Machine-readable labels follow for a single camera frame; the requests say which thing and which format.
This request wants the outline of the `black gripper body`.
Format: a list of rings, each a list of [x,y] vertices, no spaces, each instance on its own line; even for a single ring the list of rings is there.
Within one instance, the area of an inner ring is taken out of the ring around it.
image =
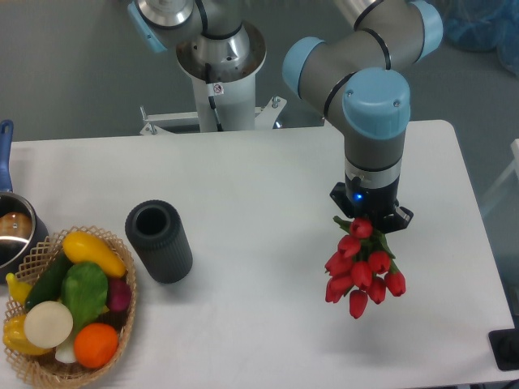
[[[362,186],[358,177],[345,176],[345,206],[343,212],[349,218],[367,217],[380,222],[393,216],[397,207],[397,191],[400,177],[379,188]]]

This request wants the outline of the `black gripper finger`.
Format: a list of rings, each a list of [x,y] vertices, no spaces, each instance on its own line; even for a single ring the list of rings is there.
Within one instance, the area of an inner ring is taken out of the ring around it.
[[[340,208],[346,216],[354,214],[354,206],[350,202],[346,194],[346,185],[344,182],[338,182],[330,192],[330,198]]]
[[[375,228],[381,233],[393,233],[406,229],[411,220],[414,217],[414,213],[402,206],[395,206],[395,208],[389,214],[381,216],[375,223]]]

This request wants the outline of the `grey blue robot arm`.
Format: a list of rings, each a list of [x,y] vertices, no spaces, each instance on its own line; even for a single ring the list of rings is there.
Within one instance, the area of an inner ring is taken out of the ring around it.
[[[424,1],[339,1],[353,31],[328,44],[305,37],[287,52],[285,84],[344,137],[345,179],[331,193],[349,218],[383,233],[412,212],[397,199],[410,88],[401,70],[438,48],[443,24]],[[266,58],[259,30],[236,1],[132,1],[127,8],[149,48],[172,49],[191,78],[203,132],[255,125],[255,76]]]

